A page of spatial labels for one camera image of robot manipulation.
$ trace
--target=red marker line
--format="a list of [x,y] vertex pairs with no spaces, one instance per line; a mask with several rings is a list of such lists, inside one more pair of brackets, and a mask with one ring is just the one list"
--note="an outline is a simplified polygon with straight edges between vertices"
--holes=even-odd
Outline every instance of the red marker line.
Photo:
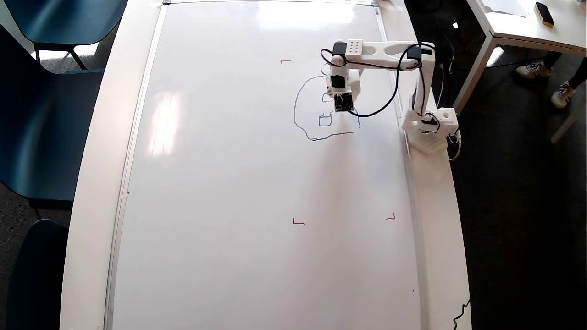
[[294,217],[292,217],[292,219],[293,219],[293,224],[303,224],[303,225],[306,225],[305,223],[297,223],[297,222],[295,222],[295,218]]

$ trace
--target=black cable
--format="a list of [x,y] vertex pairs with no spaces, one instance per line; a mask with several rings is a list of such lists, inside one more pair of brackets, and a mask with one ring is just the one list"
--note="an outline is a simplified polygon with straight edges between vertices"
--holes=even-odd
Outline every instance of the black cable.
[[[351,111],[348,111],[348,113],[352,114],[353,116],[359,117],[359,118],[366,118],[366,117],[374,116],[374,115],[380,113],[381,111],[383,111],[383,109],[387,108],[387,106],[389,104],[391,104],[391,102],[393,101],[393,99],[396,97],[396,94],[397,94],[397,87],[398,87],[399,76],[400,76],[399,73],[400,73],[400,71],[402,71],[401,70],[402,60],[403,60],[404,56],[407,54],[408,50],[410,50],[410,49],[412,49],[412,48],[414,48],[416,46],[426,46],[426,47],[430,47],[430,48],[436,50],[436,48],[434,48],[434,46],[432,46],[432,45],[428,45],[427,43],[418,42],[418,43],[415,43],[413,45],[410,45],[408,48],[406,48],[406,50],[403,51],[402,55],[400,56],[399,61],[397,62],[397,67],[396,68],[394,68],[394,67],[385,67],[385,66],[375,66],[376,68],[384,68],[384,69],[397,70],[397,72],[396,72],[396,85],[395,85],[395,88],[393,89],[393,94],[392,94],[391,98],[379,110],[377,110],[375,112],[372,112],[372,113],[369,113],[368,115],[359,115],[358,113],[354,113],[354,112],[351,112]],[[353,64],[359,64],[359,65],[367,65],[367,66],[374,66],[374,65],[367,64],[367,63],[361,63],[361,62],[348,62],[346,59],[345,59],[345,64],[344,65],[335,65],[335,64],[332,64],[330,61],[326,60],[326,58],[324,57],[324,54],[323,54],[324,51],[326,51],[326,52],[328,52],[330,54],[332,54],[332,51],[329,50],[329,49],[322,49],[320,51],[320,56],[322,57],[322,59],[326,63],[328,63],[330,65],[333,65],[333,66],[341,67],[341,66],[346,65],[347,63],[353,63]],[[408,68],[406,70],[414,69],[414,68],[416,68],[416,67],[418,67],[420,65],[421,65],[421,63],[419,63],[417,66],[415,66],[413,68]],[[420,69],[420,76],[423,77],[423,73],[422,73],[422,70],[421,69]],[[422,116],[423,109],[424,109],[424,104],[422,104],[422,109],[421,109],[421,111],[419,113],[420,116]]]
[[434,118],[434,120],[436,120],[436,131],[434,131],[434,133],[435,134],[438,133],[438,130],[440,129],[440,122],[439,122],[438,118],[436,118],[436,116],[432,112],[427,112],[427,113],[425,113],[425,115],[430,115]]
[[470,302],[471,302],[471,299],[469,298],[469,300],[467,301],[467,304],[466,305],[463,305],[463,309],[461,311],[461,315],[459,315],[459,316],[457,316],[457,317],[455,317],[453,319],[453,322],[454,322],[454,328],[453,328],[453,330],[456,330],[457,329],[457,319],[460,318],[461,316],[463,316],[465,314],[465,307],[469,306],[469,303]]
[[330,55],[332,55],[332,51],[330,49],[326,49],[326,48],[322,48],[322,50],[320,50],[320,56],[322,56],[322,59],[324,60],[324,62],[326,62],[326,63],[328,63],[328,64],[330,64],[332,66],[336,66],[338,68],[341,68],[341,67],[343,67],[343,66],[346,65],[346,59],[345,58],[342,58],[343,60],[345,60],[344,64],[340,64],[340,65],[339,64],[334,64],[331,61],[327,60],[326,57],[324,57],[324,54],[323,54],[324,52],[327,52]]
[[422,79],[422,106],[420,107],[420,117],[422,117],[422,114],[424,113],[424,101],[426,100],[426,84],[424,82],[424,74],[422,73],[422,68],[420,68],[420,79]]

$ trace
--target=white table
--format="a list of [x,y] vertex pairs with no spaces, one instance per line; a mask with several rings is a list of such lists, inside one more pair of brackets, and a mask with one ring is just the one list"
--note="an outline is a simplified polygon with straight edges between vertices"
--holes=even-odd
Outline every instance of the white table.
[[[401,0],[382,2],[387,31],[401,31],[416,40]],[[103,329],[106,286],[111,263],[114,224],[124,178],[129,137],[137,109],[137,97],[147,62],[159,8],[148,1],[129,0],[110,53],[77,183],[63,275],[60,328]],[[407,95],[417,79],[406,73],[400,97]],[[461,304],[469,298],[467,266],[448,157],[426,156],[410,150],[411,167],[421,221],[417,239],[427,301],[422,311],[428,319],[423,329],[453,327]],[[459,329],[470,329],[470,309],[458,320]]]
[[[481,0],[467,0],[481,25],[481,29],[485,33],[485,41],[473,63],[471,72],[454,101],[453,107],[457,113],[463,111],[463,107],[485,69],[491,52],[497,45],[552,50],[587,56],[587,35],[585,32],[587,19],[584,3],[576,0],[541,0],[540,3],[548,6],[555,22],[554,26],[550,28],[542,24],[538,19],[534,11],[535,0],[517,1],[528,13],[525,17],[493,12],[485,7]],[[576,111],[573,111],[552,138],[553,143],[560,139],[564,131],[575,121],[584,107],[585,105],[576,107]]]

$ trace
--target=dark carpet floor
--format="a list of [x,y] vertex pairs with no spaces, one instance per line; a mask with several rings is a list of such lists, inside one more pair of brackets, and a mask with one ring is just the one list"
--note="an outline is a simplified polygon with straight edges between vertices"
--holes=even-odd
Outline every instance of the dark carpet floor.
[[[432,13],[423,11],[434,11],[437,1],[406,2],[418,39],[438,46],[438,62],[446,70],[446,59],[455,54],[440,100],[440,106],[450,106],[483,42],[475,42],[481,30],[464,0],[441,0]],[[463,13],[456,31],[451,24]],[[502,48],[495,65],[545,55]],[[549,97],[580,61],[563,55],[552,77],[537,82],[516,79],[515,65],[486,69],[459,118],[463,149],[452,169],[474,330],[587,328],[585,112],[556,146],[549,142],[567,115],[555,110]],[[437,70],[436,97],[440,83]],[[585,84],[573,105],[580,106],[584,97]],[[69,224],[68,211],[39,211]],[[2,330],[12,265],[37,216],[24,198],[0,185],[0,220]]]

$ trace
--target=chair leg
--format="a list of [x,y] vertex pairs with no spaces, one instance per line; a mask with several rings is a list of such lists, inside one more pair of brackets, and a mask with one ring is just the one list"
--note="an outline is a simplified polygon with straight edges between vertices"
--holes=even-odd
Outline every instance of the chair leg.
[[73,56],[73,59],[77,62],[77,65],[79,65],[80,68],[82,68],[82,70],[87,70],[86,66],[83,64],[82,60],[79,59],[79,57],[77,56],[77,54],[75,53],[75,51],[72,50],[69,51],[71,53],[71,55]]

